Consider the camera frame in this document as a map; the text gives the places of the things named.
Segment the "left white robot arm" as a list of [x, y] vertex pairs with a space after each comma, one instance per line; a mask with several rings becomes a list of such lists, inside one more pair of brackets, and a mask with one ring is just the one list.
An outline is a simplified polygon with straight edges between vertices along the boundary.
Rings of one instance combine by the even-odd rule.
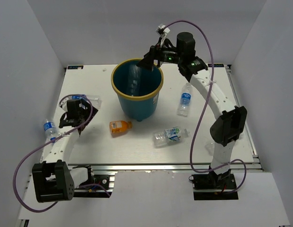
[[86, 99], [71, 99], [60, 107], [65, 111], [59, 122], [59, 135], [62, 137], [53, 143], [42, 163], [34, 164], [32, 168], [39, 203], [70, 201], [80, 185], [89, 189], [95, 183], [90, 166], [80, 165], [69, 169], [68, 161], [74, 144], [98, 109]]

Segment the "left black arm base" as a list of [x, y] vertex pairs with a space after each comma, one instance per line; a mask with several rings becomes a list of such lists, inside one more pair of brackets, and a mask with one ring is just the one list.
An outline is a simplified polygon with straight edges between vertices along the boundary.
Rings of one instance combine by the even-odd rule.
[[74, 190], [74, 198], [109, 198], [113, 192], [115, 172], [94, 171], [93, 180]]

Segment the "Aquafina clear water bottle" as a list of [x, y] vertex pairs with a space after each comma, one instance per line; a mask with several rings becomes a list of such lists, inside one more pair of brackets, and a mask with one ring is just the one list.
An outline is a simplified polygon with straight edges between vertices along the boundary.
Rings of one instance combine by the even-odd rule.
[[190, 109], [190, 102], [192, 97], [192, 85], [190, 83], [186, 83], [182, 90], [180, 101], [177, 109], [177, 115], [187, 117]]

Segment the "orange juice bottle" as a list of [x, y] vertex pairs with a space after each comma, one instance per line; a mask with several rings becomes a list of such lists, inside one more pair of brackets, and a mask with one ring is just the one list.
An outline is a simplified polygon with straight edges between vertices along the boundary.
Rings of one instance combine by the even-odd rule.
[[126, 134], [132, 128], [132, 122], [112, 121], [109, 123], [109, 129], [112, 137], [118, 137]]

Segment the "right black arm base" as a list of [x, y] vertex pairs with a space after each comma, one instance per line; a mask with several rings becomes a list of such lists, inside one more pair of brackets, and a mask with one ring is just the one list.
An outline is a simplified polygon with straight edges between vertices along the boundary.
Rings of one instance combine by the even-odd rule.
[[195, 201], [230, 201], [238, 200], [237, 184], [234, 174], [215, 181], [212, 177], [213, 172], [207, 174], [195, 174], [189, 176], [189, 181], [193, 185], [193, 196]]

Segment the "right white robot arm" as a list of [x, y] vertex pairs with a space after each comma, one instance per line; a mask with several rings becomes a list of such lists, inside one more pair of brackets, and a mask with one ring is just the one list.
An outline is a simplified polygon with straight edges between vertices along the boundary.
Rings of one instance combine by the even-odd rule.
[[177, 43], [173, 45], [167, 33], [159, 30], [158, 42], [150, 47], [137, 66], [145, 70], [153, 70], [162, 63], [173, 63], [186, 80], [197, 89], [205, 99], [205, 106], [210, 107], [215, 122], [210, 127], [210, 135], [214, 140], [213, 159], [209, 169], [195, 179], [197, 189], [218, 189], [231, 179], [231, 154], [236, 140], [243, 132], [247, 117], [245, 107], [236, 106], [214, 82], [214, 68], [208, 65], [195, 53], [195, 39], [189, 32], [177, 35]]

